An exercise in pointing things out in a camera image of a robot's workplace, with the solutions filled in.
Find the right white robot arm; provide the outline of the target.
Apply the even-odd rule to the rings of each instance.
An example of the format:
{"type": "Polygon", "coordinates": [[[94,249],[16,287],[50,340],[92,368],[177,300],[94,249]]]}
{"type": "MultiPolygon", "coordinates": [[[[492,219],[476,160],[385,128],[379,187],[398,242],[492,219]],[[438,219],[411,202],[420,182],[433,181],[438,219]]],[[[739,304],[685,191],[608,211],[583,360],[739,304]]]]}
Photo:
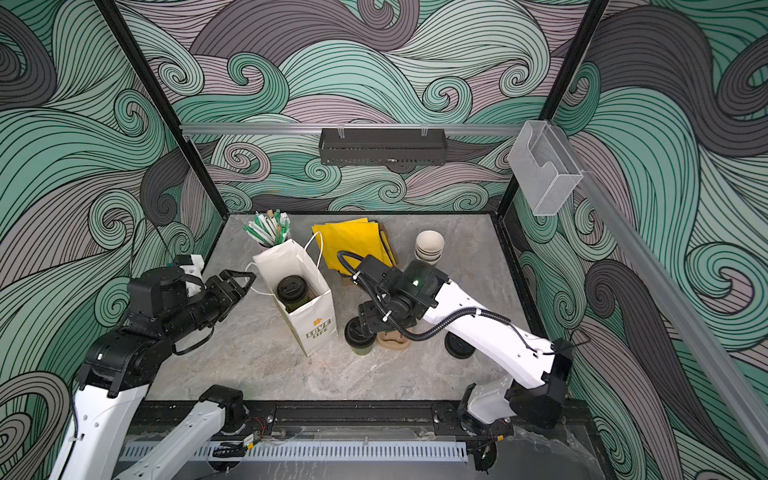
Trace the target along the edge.
{"type": "Polygon", "coordinates": [[[457,410],[465,430],[479,435],[512,417],[543,429],[558,423],[574,344],[565,338],[550,341],[515,326],[431,264],[414,260],[399,270],[372,255],[341,251],[337,258],[369,296],[352,324],[361,342],[369,343],[381,332],[396,331],[411,342],[444,332],[444,344],[454,357],[478,351],[504,370],[501,379],[465,390],[457,410]]]}

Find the green paper coffee cup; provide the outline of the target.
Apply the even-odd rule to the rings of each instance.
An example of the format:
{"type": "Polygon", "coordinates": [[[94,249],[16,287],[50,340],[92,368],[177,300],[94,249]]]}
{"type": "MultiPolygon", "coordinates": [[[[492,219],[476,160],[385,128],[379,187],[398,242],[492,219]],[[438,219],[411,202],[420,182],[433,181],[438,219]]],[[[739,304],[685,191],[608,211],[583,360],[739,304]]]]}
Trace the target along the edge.
{"type": "Polygon", "coordinates": [[[368,355],[373,349],[373,345],[367,345],[364,347],[353,347],[352,351],[358,356],[368,355]]]}

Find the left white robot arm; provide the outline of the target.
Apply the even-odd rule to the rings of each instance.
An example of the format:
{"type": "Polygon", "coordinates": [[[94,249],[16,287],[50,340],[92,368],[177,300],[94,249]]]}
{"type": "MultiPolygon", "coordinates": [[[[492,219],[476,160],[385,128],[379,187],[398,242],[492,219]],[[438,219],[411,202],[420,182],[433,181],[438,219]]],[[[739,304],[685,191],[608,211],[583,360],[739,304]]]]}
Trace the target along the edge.
{"type": "MultiPolygon", "coordinates": [[[[224,270],[202,280],[181,266],[129,281],[120,324],[98,338],[80,366],[73,418],[51,473],[54,479],[109,479],[129,426],[162,364],[181,355],[189,334],[213,332],[250,291],[253,272],[224,270]]],[[[123,479],[170,479],[212,436],[237,434],[247,421],[241,391],[209,387],[186,417],[123,479]]]]}

